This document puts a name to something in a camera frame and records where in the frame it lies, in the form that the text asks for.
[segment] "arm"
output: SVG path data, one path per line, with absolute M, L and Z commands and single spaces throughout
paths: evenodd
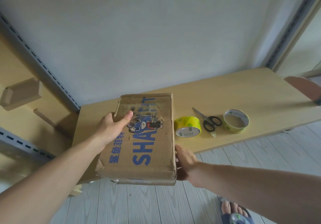
M 133 112 L 114 123 L 102 118 L 93 136 L 68 149 L 0 194 L 1 223 L 47 223 L 77 184 L 94 157 L 114 140 Z
M 199 162 L 190 151 L 176 145 L 178 179 L 208 189 L 282 223 L 318 223 L 321 177 L 276 171 L 212 165 Z

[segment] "black scissors handle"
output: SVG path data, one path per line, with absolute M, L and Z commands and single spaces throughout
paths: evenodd
M 212 122 L 208 122 L 207 120 L 203 121 L 203 126 L 208 132 L 214 132 L 215 131 L 215 126 L 221 126 L 222 125 L 222 120 L 219 119 L 218 117 L 215 116 L 209 116 L 208 119 Z

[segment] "cartoon character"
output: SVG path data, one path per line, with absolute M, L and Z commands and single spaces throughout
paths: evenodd
M 152 121 L 151 115 L 143 115 L 141 117 L 136 117 L 132 119 L 127 125 L 129 132 L 131 133 L 141 133 L 145 130 L 155 130 L 163 128 L 163 120 Z

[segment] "person's right arm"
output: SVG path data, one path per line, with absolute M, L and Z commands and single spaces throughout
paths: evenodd
M 212 165 L 199 162 L 176 145 L 178 180 L 208 189 L 278 223 L 318 223 L 321 177 L 276 171 Z

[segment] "cardboard box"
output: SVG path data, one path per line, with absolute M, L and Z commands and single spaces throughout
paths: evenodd
M 120 184 L 175 185 L 173 94 L 130 94 L 118 101 L 117 122 L 134 116 L 101 152 L 96 173 Z

